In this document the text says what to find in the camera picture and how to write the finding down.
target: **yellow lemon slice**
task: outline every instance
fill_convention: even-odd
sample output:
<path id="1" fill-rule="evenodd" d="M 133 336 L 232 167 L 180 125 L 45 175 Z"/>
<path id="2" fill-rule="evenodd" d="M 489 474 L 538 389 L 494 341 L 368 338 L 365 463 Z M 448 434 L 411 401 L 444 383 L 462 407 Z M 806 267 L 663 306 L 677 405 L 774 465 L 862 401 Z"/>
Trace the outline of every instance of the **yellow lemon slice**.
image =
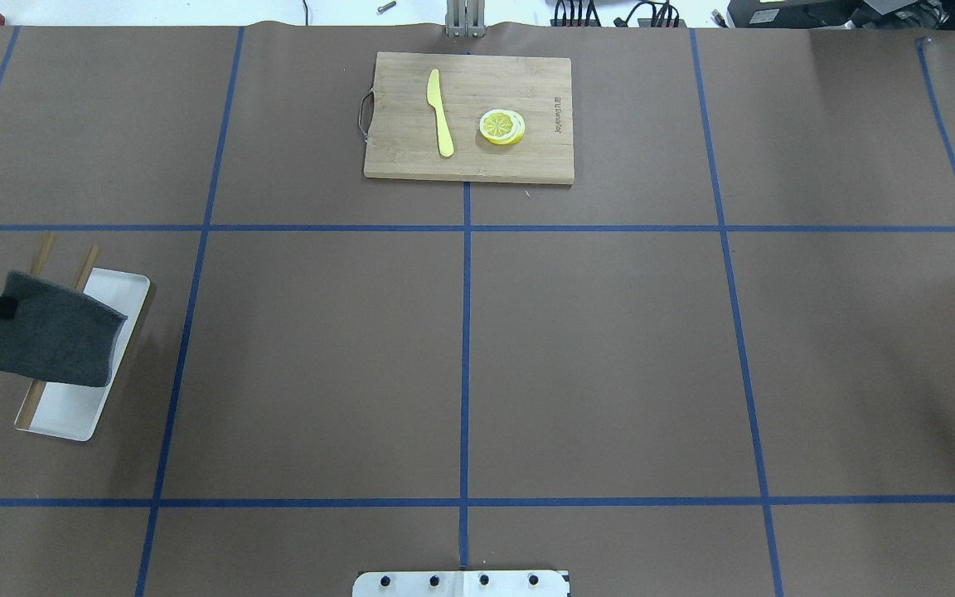
<path id="1" fill-rule="evenodd" d="M 481 117 L 478 129 L 489 143 L 509 146 L 522 139 L 526 133 L 526 121 L 514 110 L 490 109 Z"/>

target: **yellow knife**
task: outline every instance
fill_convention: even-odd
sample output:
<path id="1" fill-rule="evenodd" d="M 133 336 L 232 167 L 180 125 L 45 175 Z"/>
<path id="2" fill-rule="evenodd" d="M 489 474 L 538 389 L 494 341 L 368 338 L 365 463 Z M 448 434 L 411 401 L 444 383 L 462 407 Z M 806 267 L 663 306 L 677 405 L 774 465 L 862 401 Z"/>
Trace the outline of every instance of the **yellow knife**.
<path id="1" fill-rule="evenodd" d="M 448 132 L 448 120 L 444 117 L 444 103 L 440 101 L 440 71 L 433 69 L 429 72 L 429 82 L 425 84 L 425 102 L 433 106 L 437 114 L 437 150 L 445 158 L 451 158 L 455 153 L 452 144 L 452 134 Z"/>

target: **knife handle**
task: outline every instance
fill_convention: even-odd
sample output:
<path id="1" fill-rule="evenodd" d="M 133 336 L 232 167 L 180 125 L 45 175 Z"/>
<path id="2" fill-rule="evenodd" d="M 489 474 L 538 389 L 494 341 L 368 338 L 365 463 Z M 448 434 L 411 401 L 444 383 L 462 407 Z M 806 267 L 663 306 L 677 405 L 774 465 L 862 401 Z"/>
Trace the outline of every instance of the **knife handle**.
<path id="1" fill-rule="evenodd" d="M 444 158 L 451 158 L 455 153 L 455 144 L 452 143 L 452 134 L 448 132 L 448 119 L 444 117 L 443 107 L 435 106 L 433 112 L 437 114 L 437 151 Z"/>

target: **white label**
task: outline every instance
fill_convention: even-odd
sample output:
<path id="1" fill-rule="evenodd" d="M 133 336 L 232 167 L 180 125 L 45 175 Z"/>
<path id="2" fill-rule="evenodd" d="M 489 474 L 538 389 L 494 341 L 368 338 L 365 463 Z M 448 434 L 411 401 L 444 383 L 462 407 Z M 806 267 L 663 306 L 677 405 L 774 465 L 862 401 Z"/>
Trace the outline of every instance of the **white label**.
<path id="1" fill-rule="evenodd" d="M 773 22 L 773 20 L 776 20 L 776 15 L 778 14 L 780 14 L 779 8 L 766 8 L 764 11 L 757 11 L 753 15 L 750 15 L 750 24 Z"/>

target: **white floor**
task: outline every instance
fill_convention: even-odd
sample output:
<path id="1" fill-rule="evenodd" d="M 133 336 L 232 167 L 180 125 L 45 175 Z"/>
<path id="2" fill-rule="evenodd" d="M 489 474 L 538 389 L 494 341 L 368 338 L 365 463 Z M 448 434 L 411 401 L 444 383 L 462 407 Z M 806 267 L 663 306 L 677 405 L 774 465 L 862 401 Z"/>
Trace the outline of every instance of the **white floor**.
<path id="1" fill-rule="evenodd" d="M 444 0 L 398 0 L 379 15 L 388 0 L 308 0 L 311 24 L 406 24 L 444 22 Z M 487 0 L 488 24 L 549 24 L 554 0 Z M 603 25 L 624 17 L 634 2 L 596 0 Z M 716 27 L 714 8 L 727 16 L 727 0 L 680 0 L 674 4 L 689 27 Z M 26 26 L 234 26 L 274 20 L 304 24 L 302 0 L 0 0 L 7 24 Z M 647 18 L 647 8 L 633 17 Z"/>

